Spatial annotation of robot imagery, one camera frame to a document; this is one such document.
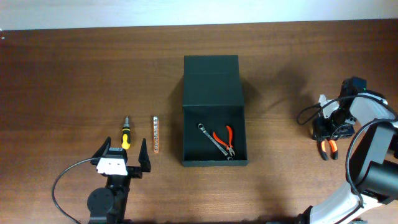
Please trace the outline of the silver ring spanner wrench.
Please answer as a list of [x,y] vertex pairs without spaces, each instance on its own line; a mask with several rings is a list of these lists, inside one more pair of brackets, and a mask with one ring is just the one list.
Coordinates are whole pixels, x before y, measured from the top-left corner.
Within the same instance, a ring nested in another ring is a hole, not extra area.
[[230,126],[226,126],[228,131],[228,142],[222,141],[215,132],[210,135],[205,129],[204,125],[201,123],[198,124],[198,129],[201,130],[203,134],[226,156],[228,161],[233,160],[233,157],[236,155],[236,153],[232,145],[233,130]]

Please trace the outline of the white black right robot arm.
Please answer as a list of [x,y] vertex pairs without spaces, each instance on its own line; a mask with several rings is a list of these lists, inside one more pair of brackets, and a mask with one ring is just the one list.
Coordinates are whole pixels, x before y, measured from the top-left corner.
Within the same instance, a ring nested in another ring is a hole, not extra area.
[[336,141],[351,138],[345,161],[345,182],[324,202],[309,206],[295,223],[356,223],[372,208],[397,200],[397,163],[386,160],[397,155],[397,113],[385,97],[368,90],[366,80],[348,78],[340,95],[320,95],[314,105],[312,138],[323,160],[338,158]]

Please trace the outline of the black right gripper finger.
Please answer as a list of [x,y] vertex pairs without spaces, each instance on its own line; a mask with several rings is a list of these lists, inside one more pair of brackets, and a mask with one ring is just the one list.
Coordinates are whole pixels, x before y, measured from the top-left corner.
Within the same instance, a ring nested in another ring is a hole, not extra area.
[[323,117],[317,117],[312,121],[312,139],[315,141],[324,141],[330,137],[330,129],[327,126],[328,120]]
[[355,133],[354,127],[352,124],[345,123],[338,126],[334,132],[331,134],[332,139],[339,138],[350,138]]

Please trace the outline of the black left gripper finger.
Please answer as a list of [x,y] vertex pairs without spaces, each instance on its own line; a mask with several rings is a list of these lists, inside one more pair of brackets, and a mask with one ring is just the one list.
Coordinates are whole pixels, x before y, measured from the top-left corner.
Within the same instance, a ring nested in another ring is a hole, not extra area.
[[152,166],[147,152],[147,141],[145,138],[142,140],[138,161],[140,163],[142,172],[147,172],[147,173],[151,172]]
[[103,154],[110,148],[111,138],[107,137],[102,146],[92,155],[92,158],[102,157]]

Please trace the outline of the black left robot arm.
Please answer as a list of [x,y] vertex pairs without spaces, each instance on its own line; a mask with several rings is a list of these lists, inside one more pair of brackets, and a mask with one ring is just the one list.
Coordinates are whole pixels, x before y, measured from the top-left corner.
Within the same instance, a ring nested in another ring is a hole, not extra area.
[[92,191],[87,199],[90,223],[131,223],[125,218],[127,199],[132,179],[141,179],[151,171],[146,140],[142,140],[139,166],[127,165],[127,152],[123,148],[111,147],[111,138],[93,154],[91,164],[97,173],[106,177],[106,185]]

